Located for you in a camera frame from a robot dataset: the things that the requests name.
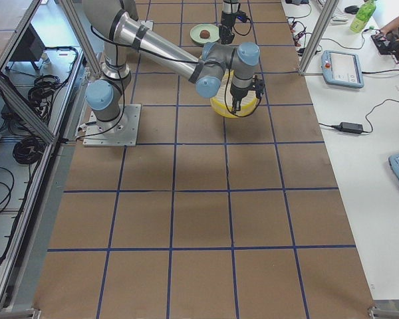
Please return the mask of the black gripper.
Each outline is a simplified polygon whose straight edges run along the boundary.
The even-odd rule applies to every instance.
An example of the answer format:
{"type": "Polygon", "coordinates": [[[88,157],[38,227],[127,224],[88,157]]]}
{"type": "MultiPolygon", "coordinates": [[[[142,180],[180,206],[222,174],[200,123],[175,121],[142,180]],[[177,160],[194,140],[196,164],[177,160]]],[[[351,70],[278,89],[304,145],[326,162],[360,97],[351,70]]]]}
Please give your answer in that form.
{"type": "Polygon", "coordinates": [[[219,42],[221,44],[231,44],[235,34],[233,33],[233,27],[227,25],[219,26],[219,42]]]}
{"type": "Polygon", "coordinates": [[[232,95],[232,114],[236,115],[241,111],[241,101],[247,96],[248,92],[248,88],[240,88],[236,85],[231,85],[230,93],[232,95]]]}

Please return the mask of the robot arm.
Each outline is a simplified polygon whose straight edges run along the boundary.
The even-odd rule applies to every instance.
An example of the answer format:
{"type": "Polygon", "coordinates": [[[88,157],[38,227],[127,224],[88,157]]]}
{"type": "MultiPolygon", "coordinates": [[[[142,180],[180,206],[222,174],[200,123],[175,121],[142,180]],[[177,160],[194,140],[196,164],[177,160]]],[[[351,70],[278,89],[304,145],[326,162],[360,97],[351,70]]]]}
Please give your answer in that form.
{"type": "Polygon", "coordinates": [[[82,7],[91,31],[111,48],[129,48],[144,53],[156,63],[187,78],[204,98],[214,97],[221,87],[222,78],[227,76],[230,86],[227,92],[231,94],[232,102],[224,105],[232,116],[242,116],[241,102],[251,91],[255,92],[255,103],[261,103],[265,84],[255,75],[259,47],[251,42],[238,47],[231,45],[236,18],[248,20],[240,11],[238,1],[224,1],[219,40],[205,43],[199,58],[141,24],[135,1],[83,1],[82,7]]]}
{"type": "Polygon", "coordinates": [[[238,32],[235,29],[237,21],[249,22],[252,26],[251,19],[246,12],[241,10],[241,4],[238,0],[224,0],[219,24],[219,41],[221,44],[229,45],[233,42],[236,34],[244,37],[250,32],[250,29],[246,33],[238,32]]]}

